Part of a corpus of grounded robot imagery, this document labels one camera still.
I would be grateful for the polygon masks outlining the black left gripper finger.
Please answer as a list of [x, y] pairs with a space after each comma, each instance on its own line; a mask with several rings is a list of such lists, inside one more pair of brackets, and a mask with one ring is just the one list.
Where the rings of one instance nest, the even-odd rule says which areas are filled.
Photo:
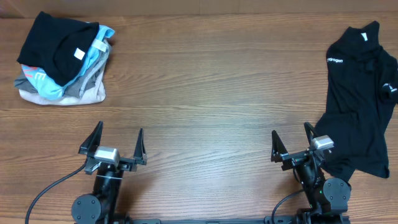
[[78, 153], [86, 156], [94, 156], [101, 142], [102, 130], [103, 122], [99, 121], [93, 132], [80, 145]]
[[135, 159], [147, 159], [146, 150], [144, 146], [144, 130], [139, 130], [139, 135], [136, 142], [136, 148], [134, 150], [133, 158]]

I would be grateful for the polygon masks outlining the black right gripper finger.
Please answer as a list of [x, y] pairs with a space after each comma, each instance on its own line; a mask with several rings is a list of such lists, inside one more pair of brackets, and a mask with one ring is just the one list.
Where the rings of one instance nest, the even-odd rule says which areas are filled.
[[288, 156], [287, 152], [282, 140], [277, 134], [276, 130], [272, 131], [272, 150], [271, 150], [271, 161], [272, 162], [282, 162], [282, 158]]
[[309, 122], [305, 122], [303, 125], [307, 135], [308, 143], [311, 144], [313, 139], [318, 137], [318, 134], [315, 128]]

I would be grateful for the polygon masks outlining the plain black t-shirt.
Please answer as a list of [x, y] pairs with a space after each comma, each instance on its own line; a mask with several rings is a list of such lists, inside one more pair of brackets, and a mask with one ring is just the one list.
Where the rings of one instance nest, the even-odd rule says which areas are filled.
[[17, 61], [43, 68], [47, 76], [65, 86], [80, 72], [100, 25], [53, 17], [40, 12], [26, 37]]

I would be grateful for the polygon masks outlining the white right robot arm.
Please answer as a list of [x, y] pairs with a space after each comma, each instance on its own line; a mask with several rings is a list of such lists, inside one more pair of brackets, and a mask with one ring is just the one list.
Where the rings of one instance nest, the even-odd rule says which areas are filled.
[[[274, 207], [271, 216], [265, 221], [270, 223], [292, 224], [345, 224], [349, 217], [343, 214], [348, 211], [351, 197], [351, 186], [340, 178], [325, 178], [322, 165], [325, 155], [331, 153], [334, 142], [327, 136], [320, 136], [308, 122], [304, 123], [309, 146], [301, 152], [288, 153], [277, 131], [272, 131], [271, 161], [281, 162], [283, 171], [292, 170], [295, 180], [302, 186], [283, 198]], [[300, 208], [292, 216], [277, 216], [277, 209], [288, 199], [304, 193], [309, 208]]]

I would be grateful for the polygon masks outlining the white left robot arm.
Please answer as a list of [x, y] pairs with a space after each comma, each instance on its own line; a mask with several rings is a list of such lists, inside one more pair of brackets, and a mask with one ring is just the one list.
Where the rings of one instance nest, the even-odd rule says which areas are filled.
[[124, 173], [147, 164], [144, 130], [139, 130], [132, 158], [121, 157], [117, 148], [102, 146], [102, 130], [100, 121], [79, 148], [78, 153], [86, 156], [83, 170], [88, 175], [96, 172], [96, 179], [92, 193], [73, 202], [72, 217], [78, 224], [132, 223], [128, 213], [116, 213], [116, 205]]

